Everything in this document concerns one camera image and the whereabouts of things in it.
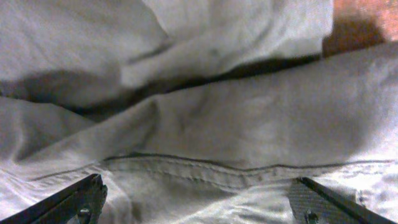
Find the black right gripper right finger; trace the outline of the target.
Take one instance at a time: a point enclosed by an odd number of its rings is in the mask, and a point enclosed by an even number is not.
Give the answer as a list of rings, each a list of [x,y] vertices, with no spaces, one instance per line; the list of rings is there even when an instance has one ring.
[[[293,180],[288,199],[297,223],[395,224],[307,177]]]

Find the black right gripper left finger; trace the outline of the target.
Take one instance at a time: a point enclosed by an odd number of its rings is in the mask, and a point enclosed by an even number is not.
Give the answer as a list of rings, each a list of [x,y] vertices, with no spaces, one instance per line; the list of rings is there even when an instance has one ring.
[[[1,224],[97,224],[108,188],[101,175],[91,174],[35,205],[1,220]]]

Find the grey shorts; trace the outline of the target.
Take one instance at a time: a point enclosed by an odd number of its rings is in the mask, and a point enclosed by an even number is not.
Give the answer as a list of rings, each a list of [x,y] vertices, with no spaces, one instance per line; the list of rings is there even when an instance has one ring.
[[[88,175],[101,223],[397,220],[396,1],[2,1],[1,218]]]

